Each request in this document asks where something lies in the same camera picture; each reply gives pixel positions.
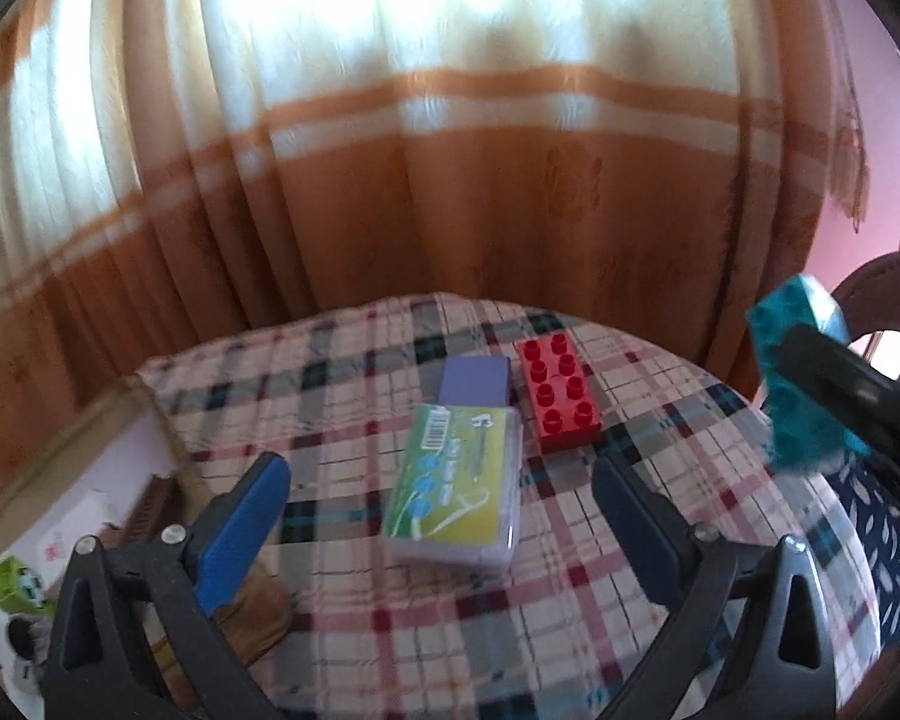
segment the red building block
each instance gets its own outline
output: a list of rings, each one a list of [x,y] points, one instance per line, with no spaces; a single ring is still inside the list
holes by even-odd
[[[518,348],[540,451],[549,454],[595,442],[600,436],[600,410],[569,338],[554,333],[522,341]]]

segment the blue circle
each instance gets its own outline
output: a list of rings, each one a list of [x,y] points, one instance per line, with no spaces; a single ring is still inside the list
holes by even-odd
[[[426,495],[437,489],[437,481],[432,476],[418,476],[413,480],[413,489],[420,495]]]
[[[437,455],[422,455],[420,459],[416,461],[416,465],[421,471],[427,473],[439,466],[440,461]]]
[[[415,498],[413,501],[410,501],[411,517],[426,517],[433,510],[434,503],[427,498]]]

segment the table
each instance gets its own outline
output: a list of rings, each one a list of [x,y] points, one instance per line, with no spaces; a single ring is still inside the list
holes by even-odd
[[[821,567],[845,701],[879,651],[874,584],[823,477],[768,473],[768,422],[703,370],[581,319],[415,295],[223,338],[141,370],[204,478],[224,493],[263,449],[290,461],[283,522],[262,555],[293,591],[290,635],[252,668],[289,717],[595,717],[666,618],[640,590],[589,486],[595,450],[539,454],[525,427],[521,527],[502,576],[389,560],[379,538],[413,406],[442,360],[504,354],[566,330],[605,440],[687,520],[737,541],[801,533]],[[514,361],[525,415],[527,391]],[[687,693],[698,709],[740,608]]]

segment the barcode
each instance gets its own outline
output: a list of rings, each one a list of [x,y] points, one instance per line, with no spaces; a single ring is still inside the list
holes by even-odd
[[[447,438],[450,427],[450,412],[447,409],[432,409],[423,426],[423,440],[420,448],[425,452],[439,452]]]

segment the dark blue patterned fabric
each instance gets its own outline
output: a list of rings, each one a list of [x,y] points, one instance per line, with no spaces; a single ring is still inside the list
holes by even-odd
[[[900,505],[859,461],[852,461],[826,479],[840,497],[864,545],[880,602],[880,638],[883,645],[898,644]]]

